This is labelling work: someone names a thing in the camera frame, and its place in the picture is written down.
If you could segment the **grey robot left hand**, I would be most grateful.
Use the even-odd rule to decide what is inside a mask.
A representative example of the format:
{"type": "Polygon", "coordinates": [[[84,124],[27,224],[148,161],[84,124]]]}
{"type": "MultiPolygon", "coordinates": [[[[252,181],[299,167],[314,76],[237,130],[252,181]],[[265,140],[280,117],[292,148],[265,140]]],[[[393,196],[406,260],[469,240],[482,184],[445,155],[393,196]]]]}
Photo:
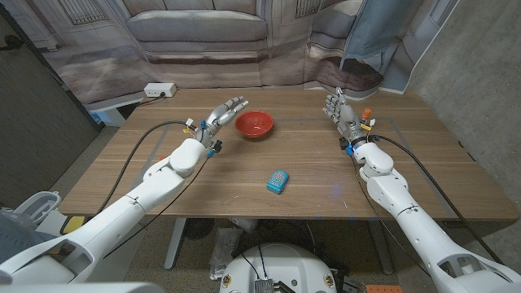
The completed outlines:
{"type": "Polygon", "coordinates": [[[229,124],[248,104],[243,96],[238,96],[219,105],[201,122],[201,126],[195,132],[195,139],[209,148],[215,142],[214,136],[217,132],[229,124]]]}

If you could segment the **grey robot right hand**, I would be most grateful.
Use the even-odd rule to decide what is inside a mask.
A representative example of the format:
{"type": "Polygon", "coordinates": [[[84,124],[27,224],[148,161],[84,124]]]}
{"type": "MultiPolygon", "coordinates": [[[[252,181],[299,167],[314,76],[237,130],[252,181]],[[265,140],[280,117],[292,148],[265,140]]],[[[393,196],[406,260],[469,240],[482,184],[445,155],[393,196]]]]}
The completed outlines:
{"type": "Polygon", "coordinates": [[[326,106],[322,110],[331,118],[343,138],[349,142],[361,140],[361,120],[348,104],[348,96],[340,87],[335,89],[334,94],[327,95],[326,106]]]}

